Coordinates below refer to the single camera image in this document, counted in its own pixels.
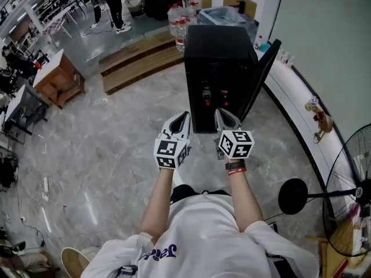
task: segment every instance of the water bottle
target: water bottle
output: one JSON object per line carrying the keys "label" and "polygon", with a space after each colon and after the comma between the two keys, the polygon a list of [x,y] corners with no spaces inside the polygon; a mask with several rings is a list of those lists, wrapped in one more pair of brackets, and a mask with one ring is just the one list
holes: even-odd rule
{"label": "water bottle", "polygon": [[281,62],[286,64],[288,62],[288,58],[289,58],[289,52],[284,53],[281,58]]}
{"label": "water bottle", "polygon": [[187,29],[187,16],[181,16],[176,24],[175,43],[177,50],[182,53],[184,53],[184,49],[186,49]]}
{"label": "water bottle", "polygon": [[284,52],[284,49],[280,49],[277,53],[276,60],[281,61]]}
{"label": "water bottle", "polygon": [[175,36],[176,33],[177,21],[179,21],[179,17],[181,15],[180,12],[181,7],[177,4],[172,5],[168,11],[169,29],[170,34],[172,34],[173,36]]}
{"label": "water bottle", "polygon": [[294,57],[291,57],[290,60],[288,61],[288,68],[291,68],[292,65],[294,64]]}
{"label": "water bottle", "polygon": [[261,47],[261,41],[263,40],[263,37],[260,35],[259,39],[255,42],[255,49],[260,50]]}
{"label": "water bottle", "polygon": [[197,25],[197,10],[198,3],[195,3],[194,0],[187,0],[187,15],[189,17],[189,25]]}

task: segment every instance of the wooden platform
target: wooden platform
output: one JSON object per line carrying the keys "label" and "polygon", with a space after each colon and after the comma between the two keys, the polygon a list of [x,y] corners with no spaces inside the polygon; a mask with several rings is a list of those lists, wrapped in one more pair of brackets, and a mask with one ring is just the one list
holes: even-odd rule
{"label": "wooden platform", "polygon": [[158,71],[183,62],[169,32],[136,42],[99,61],[103,88],[110,95]]}

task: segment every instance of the red bracelet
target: red bracelet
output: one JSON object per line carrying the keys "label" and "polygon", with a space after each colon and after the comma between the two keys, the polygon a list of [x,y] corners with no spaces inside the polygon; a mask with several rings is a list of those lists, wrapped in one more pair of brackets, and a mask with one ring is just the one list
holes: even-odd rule
{"label": "red bracelet", "polygon": [[229,170],[228,175],[232,175],[232,174],[239,173],[239,172],[246,172],[246,168],[238,168],[238,169]]}

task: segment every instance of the open door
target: open door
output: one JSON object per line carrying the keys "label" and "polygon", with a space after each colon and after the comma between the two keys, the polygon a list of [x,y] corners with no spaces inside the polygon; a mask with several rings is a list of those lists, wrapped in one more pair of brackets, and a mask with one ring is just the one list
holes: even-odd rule
{"label": "open door", "polygon": [[252,93],[246,94],[246,98],[242,100],[241,107],[237,112],[237,117],[241,122],[243,122],[243,120],[246,118],[252,105],[254,104],[261,87],[267,79],[268,73],[273,65],[280,47],[281,41],[276,39],[271,47],[261,57],[260,61],[256,63],[257,68],[255,69],[253,77],[254,80],[252,81],[253,85],[251,86],[253,91]]}

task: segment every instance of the shoe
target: shoe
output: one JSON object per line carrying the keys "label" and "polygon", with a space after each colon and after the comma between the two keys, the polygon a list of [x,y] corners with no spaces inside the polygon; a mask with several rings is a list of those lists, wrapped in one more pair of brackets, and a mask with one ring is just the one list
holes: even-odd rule
{"label": "shoe", "polygon": [[122,27],[121,29],[116,29],[116,34],[121,34],[121,33],[127,32],[127,31],[129,31],[131,29],[132,29],[131,26]]}

